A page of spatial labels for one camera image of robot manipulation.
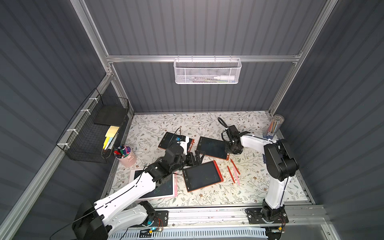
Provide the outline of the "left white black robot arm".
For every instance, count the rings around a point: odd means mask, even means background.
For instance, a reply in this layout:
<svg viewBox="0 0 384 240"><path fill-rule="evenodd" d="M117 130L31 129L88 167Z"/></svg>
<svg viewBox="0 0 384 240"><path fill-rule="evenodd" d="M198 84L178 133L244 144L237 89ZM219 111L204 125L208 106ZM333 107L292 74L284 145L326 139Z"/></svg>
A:
<svg viewBox="0 0 384 240"><path fill-rule="evenodd" d="M163 157L144 169L131 183L94 203L84 203L78 209L72 230L78 240L106 240L124 228L151 224L155 210L147 201L129 206L170 180L184 167L202 164L205 152L187 152L185 143L168 147Z"/></svg>

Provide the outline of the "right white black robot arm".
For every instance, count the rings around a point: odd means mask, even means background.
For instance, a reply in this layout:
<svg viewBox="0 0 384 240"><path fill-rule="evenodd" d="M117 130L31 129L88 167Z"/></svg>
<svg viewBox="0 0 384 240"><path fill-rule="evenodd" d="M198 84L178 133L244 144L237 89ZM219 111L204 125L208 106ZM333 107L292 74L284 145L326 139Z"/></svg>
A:
<svg viewBox="0 0 384 240"><path fill-rule="evenodd" d="M287 140L272 141L251 135L250 132L239 132L232 125L225 127L222 140L226 143L226 152L229 154L241 154L244 148L251 148L263 154L263 160L267 171L271 176L267 195L263 200L261 216L264 222L271 224L276 220L285 222L285 192L288 183L299 169L299 164L294 157Z"/></svg>

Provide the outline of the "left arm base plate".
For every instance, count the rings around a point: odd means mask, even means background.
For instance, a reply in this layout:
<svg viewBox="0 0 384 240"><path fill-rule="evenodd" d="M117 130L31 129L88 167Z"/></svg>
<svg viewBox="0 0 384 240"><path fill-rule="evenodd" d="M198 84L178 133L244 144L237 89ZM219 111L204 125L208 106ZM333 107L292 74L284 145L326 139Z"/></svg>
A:
<svg viewBox="0 0 384 240"><path fill-rule="evenodd" d="M154 211L149 213L142 225L144 227L167 227L169 211Z"/></svg>

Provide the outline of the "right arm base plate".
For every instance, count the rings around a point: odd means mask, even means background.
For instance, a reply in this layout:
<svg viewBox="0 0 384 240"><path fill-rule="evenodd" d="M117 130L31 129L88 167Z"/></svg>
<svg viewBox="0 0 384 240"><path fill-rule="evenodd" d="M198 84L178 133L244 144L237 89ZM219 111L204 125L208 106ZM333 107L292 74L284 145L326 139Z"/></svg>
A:
<svg viewBox="0 0 384 240"><path fill-rule="evenodd" d="M282 224L285 226L285 224L289 223L284 208L248 208L245 209L245 213L247 214L249 224Z"/></svg>

